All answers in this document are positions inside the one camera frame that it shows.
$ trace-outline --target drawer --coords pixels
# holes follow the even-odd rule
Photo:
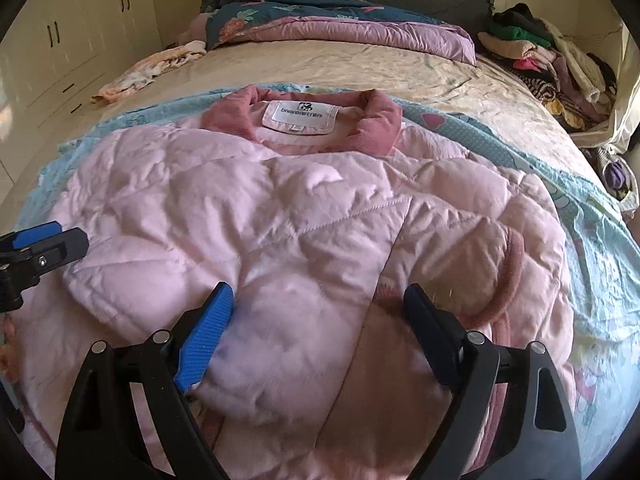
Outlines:
[[[87,62],[63,77],[44,94],[31,103],[27,109],[37,127],[78,95],[87,85],[97,80],[106,71],[103,56],[97,54]]]
[[[63,142],[81,137],[100,121],[104,106],[92,104],[91,97],[110,81],[110,74],[103,74],[90,81],[38,128],[47,142]]]

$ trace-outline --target folded towel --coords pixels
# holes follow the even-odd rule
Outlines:
[[[537,47],[532,41],[505,41],[486,32],[478,32],[478,40],[480,40],[480,43],[482,43],[487,50],[509,59],[522,59],[523,57],[527,57],[527,54]]]

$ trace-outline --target metal screw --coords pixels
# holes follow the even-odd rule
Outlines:
[[[153,337],[154,343],[162,345],[169,341],[171,334],[167,330],[158,330]]]
[[[104,341],[96,341],[91,345],[91,352],[93,352],[94,354],[101,354],[106,350],[106,348],[107,343],[105,343]]]
[[[542,343],[539,343],[538,341],[534,341],[533,343],[531,343],[531,349],[536,354],[540,354],[540,355],[546,352],[545,346]]]
[[[482,343],[484,343],[484,335],[476,332],[475,330],[473,332],[469,332],[466,335],[466,338],[469,339],[469,341],[471,341],[474,345],[481,345]]]

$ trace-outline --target light blue blanket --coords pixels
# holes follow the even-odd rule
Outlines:
[[[290,92],[341,90],[290,84],[265,86]],[[99,123],[81,139],[61,144],[60,156],[43,168],[39,186],[28,196],[16,228],[46,221],[68,178],[112,131],[139,124],[170,123],[200,113],[232,90],[215,90],[127,112]],[[583,476],[587,476],[622,432],[640,397],[640,251],[615,200],[583,177],[556,170],[535,156],[508,146],[473,118],[394,100],[409,120],[459,142],[497,166],[537,174],[551,193],[567,236],[575,312],[575,420]]]

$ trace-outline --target pile of clothes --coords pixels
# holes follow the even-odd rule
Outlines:
[[[570,134],[607,121],[615,101],[613,69],[585,54],[526,4],[493,15],[478,39],[488,57],[517,76]]]

